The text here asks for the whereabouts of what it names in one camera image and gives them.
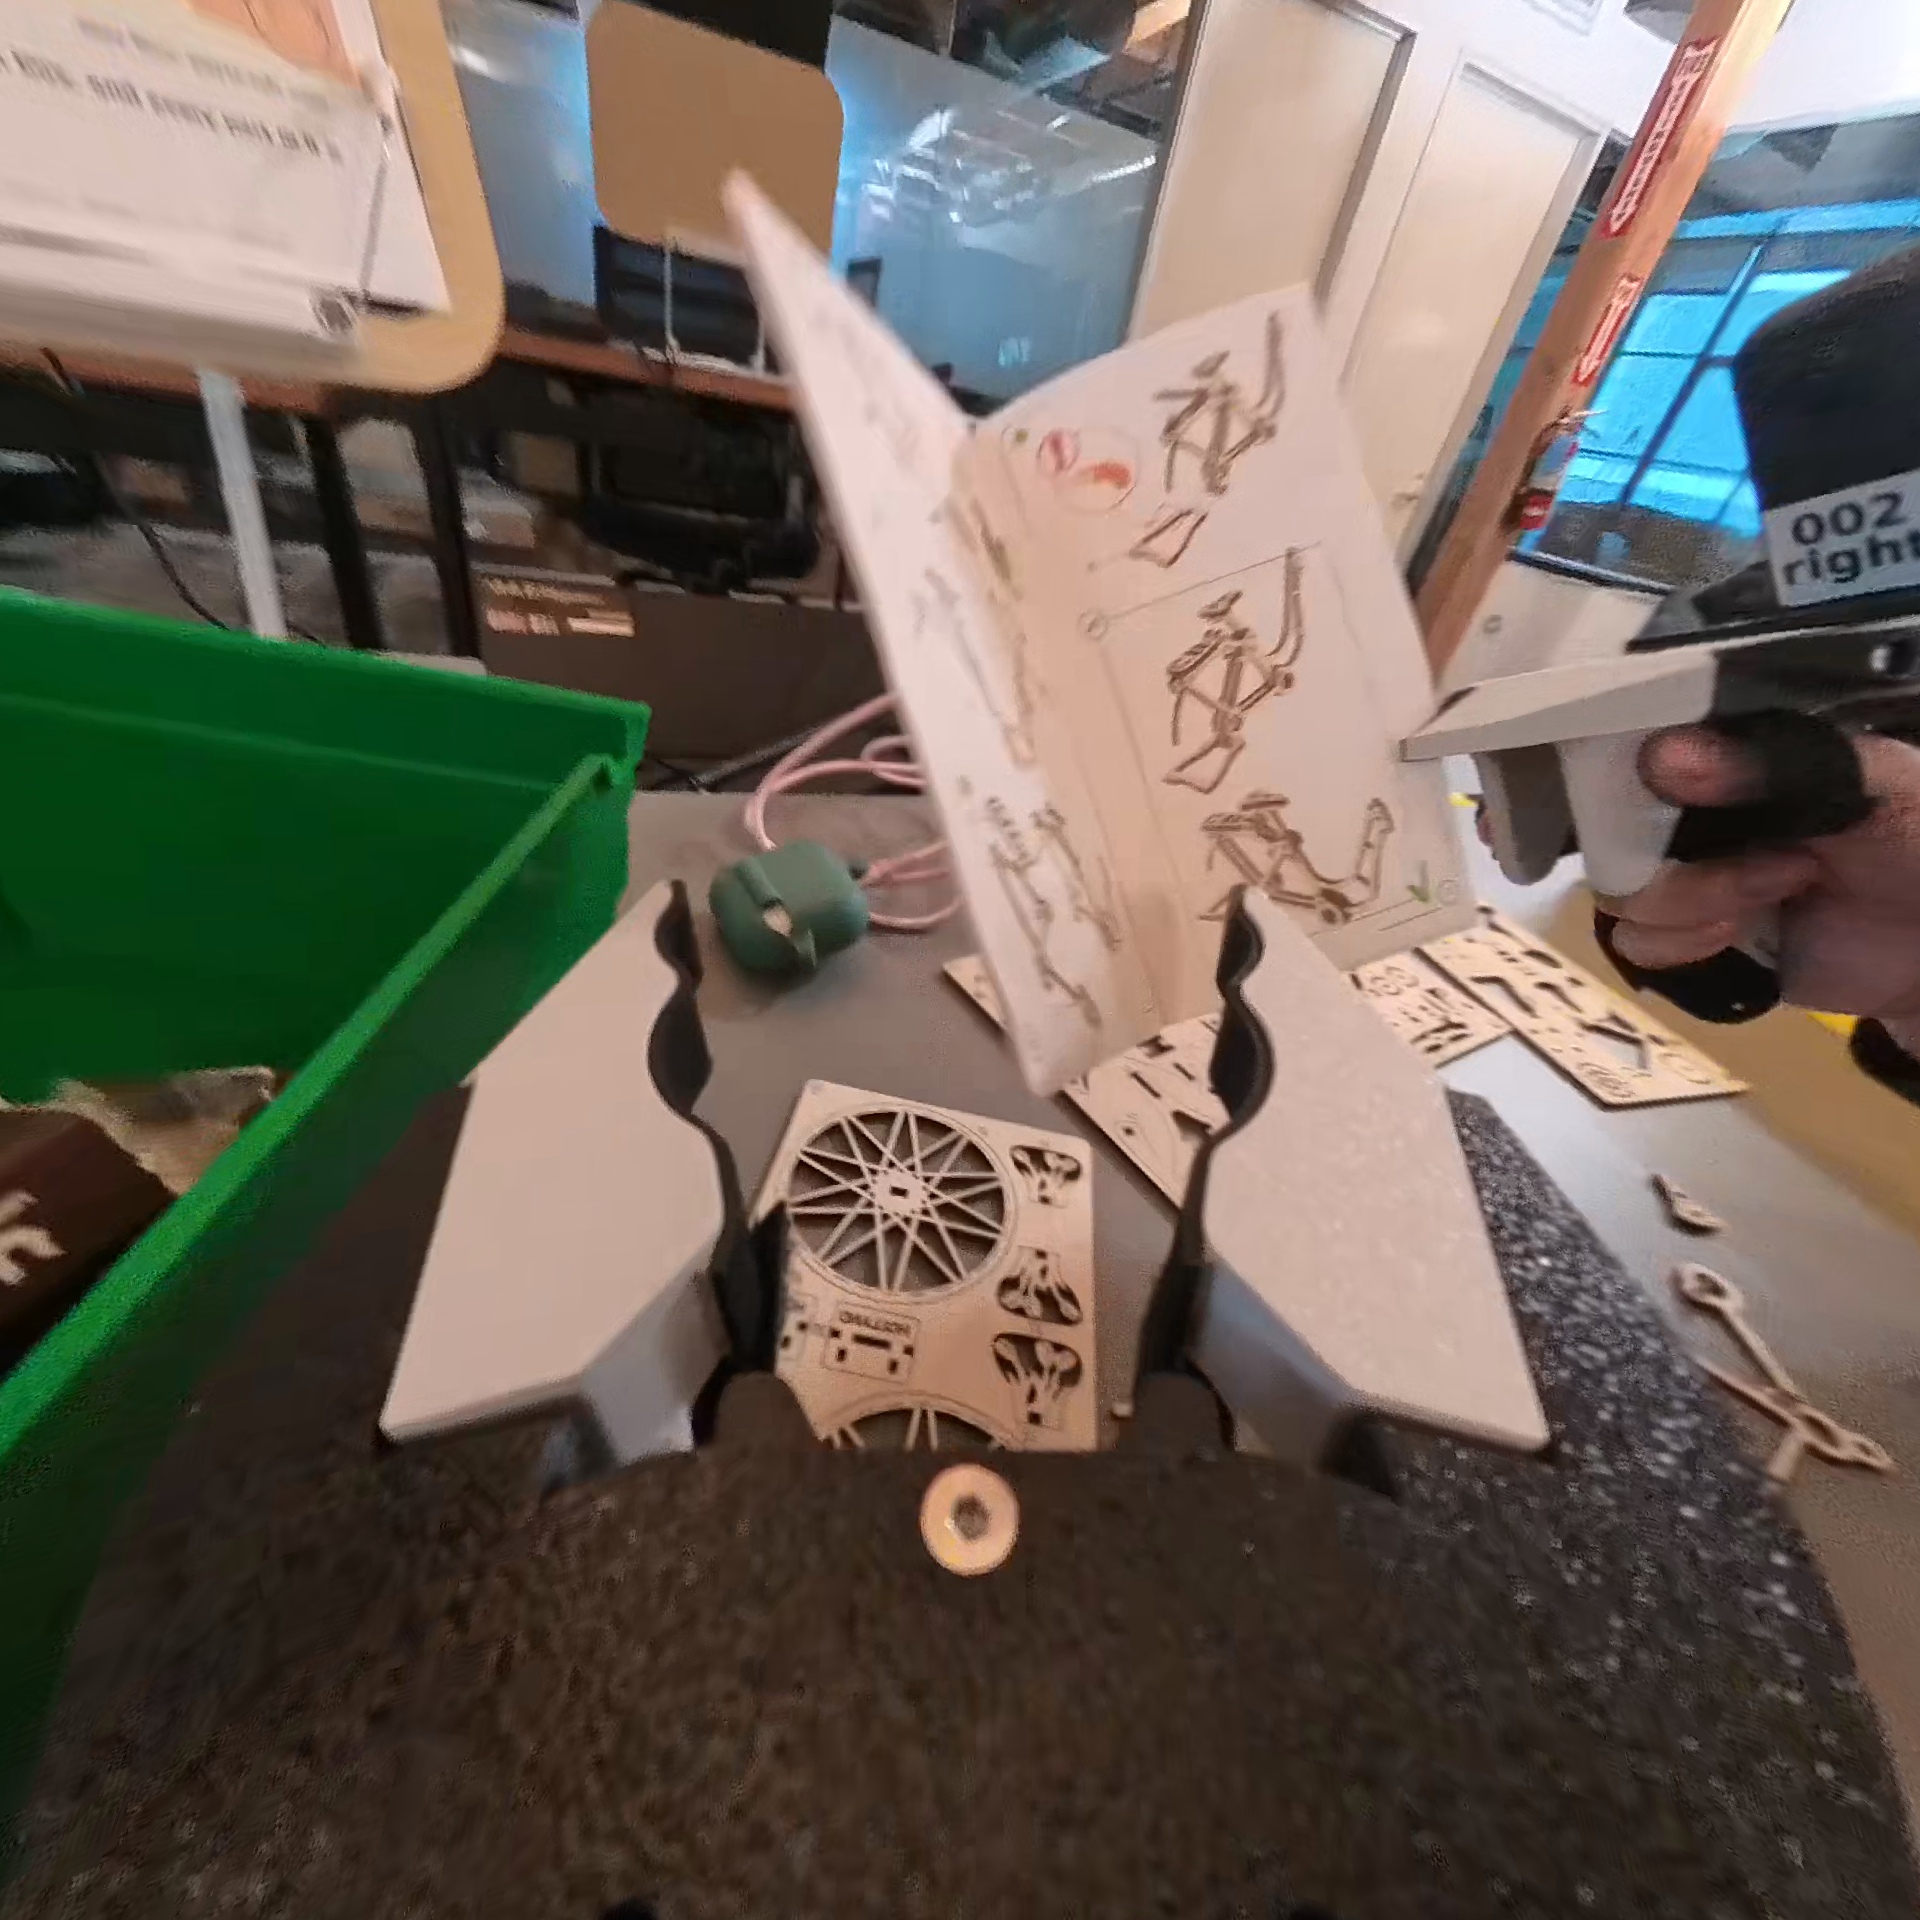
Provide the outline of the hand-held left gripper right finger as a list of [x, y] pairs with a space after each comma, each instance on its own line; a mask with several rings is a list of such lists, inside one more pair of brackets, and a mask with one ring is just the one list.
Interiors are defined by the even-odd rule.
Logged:
[[1545, 1457], [1550, 1422], [1449, 1092], [1286, 909], [1233, 892], [1199, 1148], [1140, 1322], [1140, 1387], [1198, 1381], [1299, 1469], [1386, 1427]]

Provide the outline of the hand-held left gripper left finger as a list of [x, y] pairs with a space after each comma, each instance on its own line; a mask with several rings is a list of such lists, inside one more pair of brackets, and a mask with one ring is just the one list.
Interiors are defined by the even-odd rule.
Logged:
[[470, 1076], [378, 1418], [394, 1448], [566, 1413], [629, 1468], [775, 1369], [783, 1225], [700, 1115], [687, 886], [651, 886]]

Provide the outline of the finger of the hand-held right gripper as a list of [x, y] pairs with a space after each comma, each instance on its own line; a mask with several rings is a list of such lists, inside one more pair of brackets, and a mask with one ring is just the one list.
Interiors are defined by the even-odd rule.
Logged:
[[1719, 654], [1676, 646], [1487, 680], [1449, 696], [1403, 739], [1402, 758], [1519, 753], [1692, 724], [1714, 706]]
[[1495, 864], [1515, 885], [1535, 885], [1569, 858], [1569, 781], [1558, 747], [1515, 747], [1473, 756], [1479, 824]]

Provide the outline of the white instruction booklet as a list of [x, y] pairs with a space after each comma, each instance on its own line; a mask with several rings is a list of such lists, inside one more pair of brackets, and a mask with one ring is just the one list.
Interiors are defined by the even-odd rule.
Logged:
[[1473, 924], [1309, 290], [970, 419], [755, 181], [725, 209], [1034, 1092], [1209, 1013], [1242, 886], [1337, 969]]

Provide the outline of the wooden parts sheet with wheel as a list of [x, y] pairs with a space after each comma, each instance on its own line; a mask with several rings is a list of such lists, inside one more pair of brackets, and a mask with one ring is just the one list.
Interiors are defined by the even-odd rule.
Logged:
[[831, 1450], [1097, 1448], [1095, 1162], [1078, 1137], [811, 1078], [758, 1189], [775, 1372]]

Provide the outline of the person's right hand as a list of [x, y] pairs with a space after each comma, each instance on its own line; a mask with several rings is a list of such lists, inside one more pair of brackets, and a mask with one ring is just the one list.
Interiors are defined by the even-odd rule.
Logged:
[[1874, 1025], [1917, 1059], [1917, 753], [1851, 737], [1862, 824], [1774, 848], [1671, 862], [1637, 894], [1596, 894], [1615, 958], [1650, 972], [1706, 962], [1774, 921], [1786, 1001]]

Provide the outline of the red fire extinguisher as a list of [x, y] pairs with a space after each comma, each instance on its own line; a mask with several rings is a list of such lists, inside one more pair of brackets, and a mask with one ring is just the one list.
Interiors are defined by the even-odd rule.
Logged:
[[1547, 524], [1569, 481], [1586, 421], [1586, 408], [1569, 408], [1539, 432], [1507, 512], [1507, 524], [1518, 534], [1535, 532]]

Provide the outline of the green earbuds case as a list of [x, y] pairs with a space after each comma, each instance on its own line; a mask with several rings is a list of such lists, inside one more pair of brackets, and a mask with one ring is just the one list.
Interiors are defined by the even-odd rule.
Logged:
[[818, 842], [746, 854], [711, 878], [709, 909], [734, 962], [756, 976], [811, 976], [874, 925], [860, 876]]

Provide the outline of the green plastic bin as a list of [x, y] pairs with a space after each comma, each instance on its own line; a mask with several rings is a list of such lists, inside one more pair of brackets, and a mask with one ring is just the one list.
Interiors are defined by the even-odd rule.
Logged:
[[199, 1379], [611, 925], [645, 704], [4, 593], [4, 1099], [279, 1092], [4, 1372], [4, 1840]]

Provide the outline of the brown box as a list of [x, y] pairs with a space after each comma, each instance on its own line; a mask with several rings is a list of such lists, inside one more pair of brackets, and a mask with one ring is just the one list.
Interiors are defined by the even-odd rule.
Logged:
[[174, 1196], [75, 1113], [3, 1112], [3, 1372], [86, 1296]]

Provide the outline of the black box with white label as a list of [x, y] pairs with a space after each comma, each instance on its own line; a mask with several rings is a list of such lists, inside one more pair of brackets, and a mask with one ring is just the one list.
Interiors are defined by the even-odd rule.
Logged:
[[884, 693], [853, 608], [527, 566], [481, 566], [470, 593], [489, 675], [645, 704], [673, 761], [732, 758]]

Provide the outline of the white and wooden document stand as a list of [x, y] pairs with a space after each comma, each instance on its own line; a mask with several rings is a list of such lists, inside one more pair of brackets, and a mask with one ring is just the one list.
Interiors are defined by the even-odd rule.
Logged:
[[411, 293], [429, 293], [425, 261], [439, 266], [437, 301], [373, 305], [346, 347], [247, 346], [241, 356], [223, 352], [196, 372], [247, 626], [279, 641], [293, 634], [245, 427], [245, 409], [254, 405], [317, 422], [310, 457], [342, 632], [363, 651], [386, 646], [333, 427], [346, 400], [385, 400], [414, 436], [449, 646], [475, 657], [463, 489], [444, 396], [491, 368], [506, 330], [506, 284], [444, 9], [373, 2], [206, 5], [206, 11], [373, 96], [389, 120], [398, 209], [375, 214], [369, 264], [375, 272], [398, 269]]

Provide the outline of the bare wooden document stand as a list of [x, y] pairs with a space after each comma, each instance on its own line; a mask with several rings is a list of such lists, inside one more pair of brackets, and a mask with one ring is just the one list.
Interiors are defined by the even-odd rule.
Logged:
[[602, 224], [727, 252], [725, 186], [749, 177], [818, 249], [846, 113], [826, 72], [831, 2], [604, 2], [582, 30]]

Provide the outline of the printed instruction paper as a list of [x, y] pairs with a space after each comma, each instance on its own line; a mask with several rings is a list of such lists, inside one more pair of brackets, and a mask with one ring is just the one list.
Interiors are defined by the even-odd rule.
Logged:
[[450, 310], [382, 5], [3, 5], [4, 344], [346, 378]]

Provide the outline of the wooden post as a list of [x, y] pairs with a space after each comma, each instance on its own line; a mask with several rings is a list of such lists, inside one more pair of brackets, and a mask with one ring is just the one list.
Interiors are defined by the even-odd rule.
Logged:
[[1435, 676], [1449, 667], [1519, 528], [1553, 449], [1572, 449], [1674, 228], [1733, 124], [1789, 2], [1698, 2], [1503, 417], [1415, 594]]

